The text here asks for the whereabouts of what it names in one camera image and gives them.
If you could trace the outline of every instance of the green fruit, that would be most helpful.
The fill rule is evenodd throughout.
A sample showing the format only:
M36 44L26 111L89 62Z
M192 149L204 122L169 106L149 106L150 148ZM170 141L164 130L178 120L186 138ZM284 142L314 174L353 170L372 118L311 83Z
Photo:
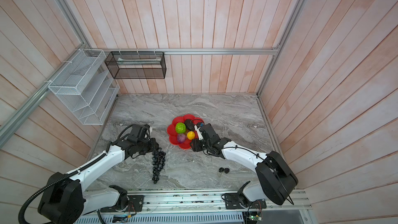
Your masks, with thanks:
M176 132L177 133L185 133L187 130L187 127L183 122L177 123L176 124Z

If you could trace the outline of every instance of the black mesh basket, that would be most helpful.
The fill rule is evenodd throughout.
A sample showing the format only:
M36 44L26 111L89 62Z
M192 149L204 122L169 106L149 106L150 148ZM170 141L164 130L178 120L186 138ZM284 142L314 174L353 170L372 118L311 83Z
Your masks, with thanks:
M105 60L115 79L164 79L163 52L112 51Z

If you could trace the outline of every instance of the robotic arm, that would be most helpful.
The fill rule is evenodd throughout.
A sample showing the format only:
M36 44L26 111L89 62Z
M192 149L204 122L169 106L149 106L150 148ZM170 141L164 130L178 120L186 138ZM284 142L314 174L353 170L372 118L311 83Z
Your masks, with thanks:
M122 134L132 128L129 134ZM257 173L259 182L247 182L238 191L238 198L245 207L258 199L268 197L282 205L297 185L297 178L277 152L259 153L242 147L227 138L220 138L211 124L195 126L199 138L191 142L194 152L206 150L208 155L236 161ZM128 206L127 191L111 185L105 190L88 191L87 187L114 165L137 156L145 155L159 148L150 138L152 128L148 125L132 124L125 128L115 142L109 143L101 154L66 174L55 173L45 187L37 191L21 207L18 215L20 224L29 224L24 214L27 206L43 193L38 212L56 224L72 224L81 215L112 207L123 212Z

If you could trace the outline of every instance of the purple fruit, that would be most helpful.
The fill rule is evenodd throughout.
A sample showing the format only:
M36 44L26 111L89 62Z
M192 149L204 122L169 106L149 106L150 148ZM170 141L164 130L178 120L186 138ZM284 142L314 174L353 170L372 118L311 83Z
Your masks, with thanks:
M177 135L177 142L182 144L187 139L187 136L184 133L180 133Z

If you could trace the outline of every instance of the wood panel wall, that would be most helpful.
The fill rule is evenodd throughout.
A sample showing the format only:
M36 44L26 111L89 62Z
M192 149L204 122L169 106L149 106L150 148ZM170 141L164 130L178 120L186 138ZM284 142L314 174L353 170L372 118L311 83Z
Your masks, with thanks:
M397 223L397 1L308 0L261 96L320 223Z
M275 47L297 0L67 0L92 47ZM271 57L166 56L167 75L122 93L257 92Z
M0 0L0 125L78 46L55 0ZM97 134L49 94L0 150L2 223L17 223L21 205L53 173L83 164ZM27 210L31 223L47 220L38 200Z

